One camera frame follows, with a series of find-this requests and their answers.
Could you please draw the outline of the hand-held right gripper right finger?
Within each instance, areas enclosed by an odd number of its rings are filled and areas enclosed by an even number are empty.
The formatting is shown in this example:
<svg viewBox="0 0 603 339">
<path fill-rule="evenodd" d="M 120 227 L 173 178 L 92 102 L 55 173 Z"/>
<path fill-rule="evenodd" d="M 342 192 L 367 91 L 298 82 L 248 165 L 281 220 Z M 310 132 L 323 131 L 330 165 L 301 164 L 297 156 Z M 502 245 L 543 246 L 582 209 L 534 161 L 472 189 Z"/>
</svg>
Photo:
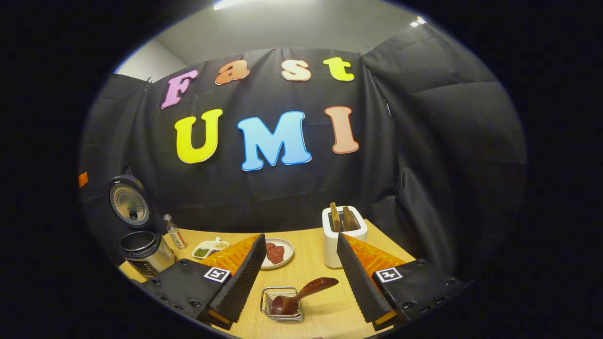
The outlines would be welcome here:
<svg viewBox="0 0 603 339">
<path fill-rule="evenodd" d="M 406 326 L 470 287 L 425 259 L 402 260 L 340 233 L 337 255 L 366 322 L 375 330 Z"/>
</svg>

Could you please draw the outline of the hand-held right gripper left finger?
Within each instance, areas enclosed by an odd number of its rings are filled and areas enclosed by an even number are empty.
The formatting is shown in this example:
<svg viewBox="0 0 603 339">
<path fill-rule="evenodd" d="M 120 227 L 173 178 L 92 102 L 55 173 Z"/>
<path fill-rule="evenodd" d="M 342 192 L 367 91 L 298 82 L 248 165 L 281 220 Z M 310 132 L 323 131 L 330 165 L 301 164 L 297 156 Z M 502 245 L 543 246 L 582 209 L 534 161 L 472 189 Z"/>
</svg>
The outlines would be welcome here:
<svg viewBox="0 0 603 339">
<path fill-rule="evenodd" d="M 206 260 L 177 260 L 140 289 L 177 314 L 230 330 L 238 322 L 266 257 L 265 234 L 255 234 Z"/>
</svg>

